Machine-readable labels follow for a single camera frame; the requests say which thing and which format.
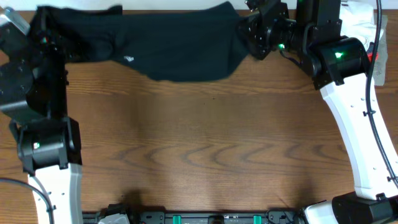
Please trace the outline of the black t-shirt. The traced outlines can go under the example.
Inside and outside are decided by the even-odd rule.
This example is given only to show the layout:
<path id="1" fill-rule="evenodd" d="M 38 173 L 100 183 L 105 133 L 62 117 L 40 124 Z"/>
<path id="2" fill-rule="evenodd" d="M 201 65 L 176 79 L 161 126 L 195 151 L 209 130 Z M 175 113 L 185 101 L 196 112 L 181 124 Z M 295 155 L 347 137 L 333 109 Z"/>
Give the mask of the black t-shirt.
<path id="1" fill-rule="evenodd" d="M 39 6 L 30 37 L 58 34 L 78 47 L 79 62 L 112 60 L 153 80 L 208 82 L 229 77 L 249 51 L 230 2 L 202 11 L 123 14 Z"/>

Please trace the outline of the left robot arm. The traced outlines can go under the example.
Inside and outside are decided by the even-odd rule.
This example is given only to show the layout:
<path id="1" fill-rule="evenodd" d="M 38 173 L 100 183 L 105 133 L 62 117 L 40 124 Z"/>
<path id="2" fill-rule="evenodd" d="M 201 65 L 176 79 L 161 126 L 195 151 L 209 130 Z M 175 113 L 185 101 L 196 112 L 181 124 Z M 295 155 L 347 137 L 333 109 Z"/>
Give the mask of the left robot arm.
<path id="1" fill-rule="evenodd" d="M 82 223 L 81 140 L 67 113 L 66 64 L 81 59 L 78 44 L 52 29 L 47 12 L 31 26 L 11 7 L 1 9 L 1 111 L 28 175 L 40 223 Z"/>

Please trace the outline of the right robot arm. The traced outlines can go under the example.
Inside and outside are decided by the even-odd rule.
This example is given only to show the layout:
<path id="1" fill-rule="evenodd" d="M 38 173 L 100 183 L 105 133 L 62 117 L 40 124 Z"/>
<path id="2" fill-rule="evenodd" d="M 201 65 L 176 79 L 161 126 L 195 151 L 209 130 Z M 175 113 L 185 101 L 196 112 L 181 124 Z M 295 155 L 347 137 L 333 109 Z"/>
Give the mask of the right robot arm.
<path id="1" fill-rule="evenodd" d="M 397 153 L 377 103 L 373 68 L 354 37 L 341 34 L 339 1 L 299 1 L 295 19 L 281 0 L 248 1 L 239 24 L 250 53 L 279 51 L 308 76 L 331 110 L 354 177 L 354 191 L 309 205 L 294 223 L 390 223 L 397 220 Z"/>

